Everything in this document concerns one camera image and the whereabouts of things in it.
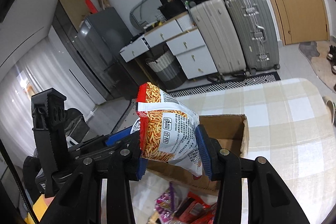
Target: tile floor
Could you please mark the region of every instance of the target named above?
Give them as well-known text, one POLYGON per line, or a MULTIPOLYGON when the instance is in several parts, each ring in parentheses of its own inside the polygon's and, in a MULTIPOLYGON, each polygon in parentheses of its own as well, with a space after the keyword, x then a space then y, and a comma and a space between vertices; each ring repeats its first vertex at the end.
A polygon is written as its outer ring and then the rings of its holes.
MULTIPOLYGON (((319 90, 321 96, 328 95, 336 101, 336 93, 330 90, 315 74, 309 61, 299 51, 298 44, 283 46, 279 42, 279 55, 280 55, 280 69, 277 71, 280 78, 306 78, 312 82, 319 90)), ((231 76, 225 76, 225 80, 229 80, 231 76)), ((210 82, 206 78, 195 80, 187 80, 183 85, 177 89, 185 89, 193 86, 206 85, 210 82)), ((109 101, 99 106, 94 116, 89 120, 89 126, 98 134, 109 134, 118 122, 121 115, 124 113, 128 106, 128 101, 122 98, 109 101)))

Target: black and white patterned rug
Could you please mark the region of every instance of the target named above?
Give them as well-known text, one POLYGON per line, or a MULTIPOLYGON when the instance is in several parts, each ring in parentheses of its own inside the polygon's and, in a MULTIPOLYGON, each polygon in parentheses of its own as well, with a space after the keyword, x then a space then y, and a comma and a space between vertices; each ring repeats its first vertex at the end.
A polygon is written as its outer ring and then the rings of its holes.
POLYGON ((249 85, 265 84, 265 83, 275 82, 279 80, 280 80, 280 77, 278 73, 274 71, 270 73, 250 76, 244 79, 238 79, 238 80, 235 79, 235 80, 226 80, 226 81, 224 80, 219 83, 207 84, 207 85, 187 88, 183 90, 176 90, 176 91, 170 92, 169 95, 171 95, 172 97, 181 97, 181 96, 201 94, 201 93, 206 93, 206 92, 211 92, 211 91, 241 88, 241 87, 249 86, 249 85))

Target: laundry basket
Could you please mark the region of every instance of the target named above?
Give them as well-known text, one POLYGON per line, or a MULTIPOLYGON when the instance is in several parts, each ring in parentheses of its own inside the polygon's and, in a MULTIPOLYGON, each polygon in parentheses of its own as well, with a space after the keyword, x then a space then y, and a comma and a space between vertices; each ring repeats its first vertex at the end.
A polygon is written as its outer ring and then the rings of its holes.
POLYGON ((157 59, 147 58, 146 63, 168 90, 175 89, 186 81, 186 75, 181 69, 180 63, 170 51, 165 52, 157 59))

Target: suitcase handle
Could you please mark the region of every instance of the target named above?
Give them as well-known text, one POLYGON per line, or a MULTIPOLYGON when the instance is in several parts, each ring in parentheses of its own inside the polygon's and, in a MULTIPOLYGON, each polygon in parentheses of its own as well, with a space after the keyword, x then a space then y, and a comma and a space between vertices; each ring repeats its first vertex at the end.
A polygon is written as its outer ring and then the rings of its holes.
POLYGON ((263 43, 263 42, 266 42, 266 41, 267 41, 267 35, 266 35, 266 30, 265 30, 265 28, 262 27, 262 26, 259 26, 258 24, 256 24, 256 27, 262 31, 264 40, 262 40, 261 42, 262 42, 262 43, 263 43))

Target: ceiling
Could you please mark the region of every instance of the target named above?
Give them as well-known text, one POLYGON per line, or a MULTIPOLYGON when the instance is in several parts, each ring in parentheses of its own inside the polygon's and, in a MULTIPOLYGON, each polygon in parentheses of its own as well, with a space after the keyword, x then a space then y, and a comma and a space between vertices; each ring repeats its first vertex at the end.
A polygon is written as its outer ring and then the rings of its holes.
POLYGON ((0 24, 0 81, 37 42, 48 35, 57 0, 15 0, 0 24))

